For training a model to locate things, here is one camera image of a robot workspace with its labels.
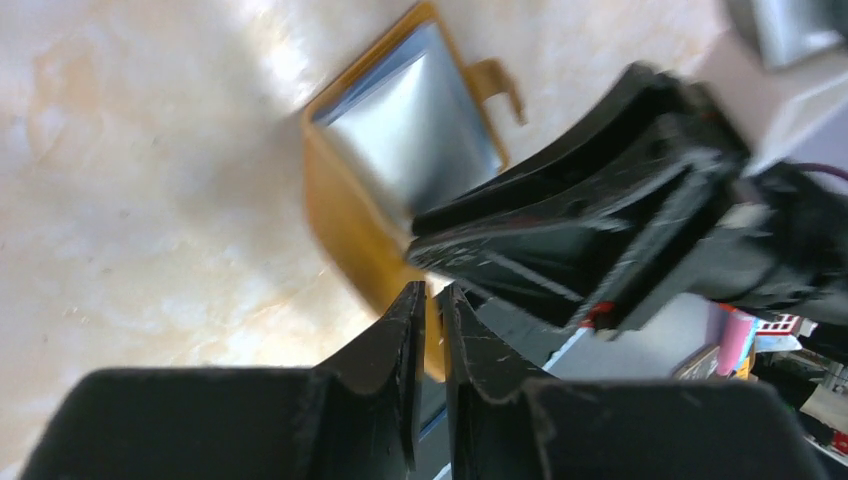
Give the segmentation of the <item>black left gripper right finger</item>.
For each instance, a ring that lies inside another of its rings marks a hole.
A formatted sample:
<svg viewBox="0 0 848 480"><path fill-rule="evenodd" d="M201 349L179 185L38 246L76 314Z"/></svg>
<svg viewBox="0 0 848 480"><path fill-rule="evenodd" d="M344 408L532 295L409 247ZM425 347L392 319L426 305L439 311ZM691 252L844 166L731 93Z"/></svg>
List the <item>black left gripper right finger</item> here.
<svg viewBox="0 0 848 480"><path fill-rule="evenodd" d="M552 479L546 442L554 432L536 394L563 382L478 317L463 290L440 299L454 479Z"/></svg>

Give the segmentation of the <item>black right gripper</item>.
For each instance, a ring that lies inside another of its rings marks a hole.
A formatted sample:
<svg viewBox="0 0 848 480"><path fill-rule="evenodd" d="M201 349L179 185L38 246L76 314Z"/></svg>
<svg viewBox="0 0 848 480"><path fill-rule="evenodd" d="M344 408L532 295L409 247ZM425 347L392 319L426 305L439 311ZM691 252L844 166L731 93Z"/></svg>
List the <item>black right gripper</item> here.
<svg viewBox="0 0 848 480"><path fill-rule="evenodd" d="M847 309L847 197L819 180L844 169L781 161L753 178L767 216L705 260L689 292L742 309Z"/></svg>

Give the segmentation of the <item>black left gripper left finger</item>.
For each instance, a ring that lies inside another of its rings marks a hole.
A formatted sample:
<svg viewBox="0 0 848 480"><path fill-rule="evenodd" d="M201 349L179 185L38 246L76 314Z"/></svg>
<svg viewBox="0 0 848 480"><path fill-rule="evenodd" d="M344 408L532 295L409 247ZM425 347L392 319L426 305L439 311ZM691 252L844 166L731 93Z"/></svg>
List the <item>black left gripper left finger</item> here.
<svg viewBox="0 0 848 480"><path fill-rule="evenodd" d="M311 454L314 479L405 479L416 467L426 285L407 283L384 314L323 361L328 376Z"/></svg>

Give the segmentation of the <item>yellow leather card holder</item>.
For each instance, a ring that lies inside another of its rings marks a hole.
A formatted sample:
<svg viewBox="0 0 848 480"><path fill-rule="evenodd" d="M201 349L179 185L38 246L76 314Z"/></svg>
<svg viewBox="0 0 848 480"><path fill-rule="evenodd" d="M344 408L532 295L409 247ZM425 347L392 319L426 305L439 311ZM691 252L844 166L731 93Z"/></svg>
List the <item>yellow leather card holder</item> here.
<svg viewBox="0 0 848 480"><path fill-rule="evenodd" d="M508 167L484 106L497 95L524 123L502 63L465 62L435 5L421 1L303 110L307 220L373 313L424 278L405 259L413 218Z"/></svg>

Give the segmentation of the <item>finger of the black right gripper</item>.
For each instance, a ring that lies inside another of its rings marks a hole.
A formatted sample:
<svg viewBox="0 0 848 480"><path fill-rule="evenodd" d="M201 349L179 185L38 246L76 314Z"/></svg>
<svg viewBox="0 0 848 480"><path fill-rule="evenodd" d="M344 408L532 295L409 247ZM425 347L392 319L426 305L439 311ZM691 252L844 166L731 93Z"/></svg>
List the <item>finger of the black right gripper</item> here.
<svg viewBox="0 0 848 480"><path fill-rule="evenodd" d="M560 329L635 330L692 283L698 243L726 212L728 182L678 236L567 226L414 239L408 261Z"/></svg>
<svg viewBox="0 0 848 480"><path fill-rule="evenodd" d="M417 215L412 230L436 239L564 224L672 239L748 158L706 84L635 62L559 138Z"/></svg>

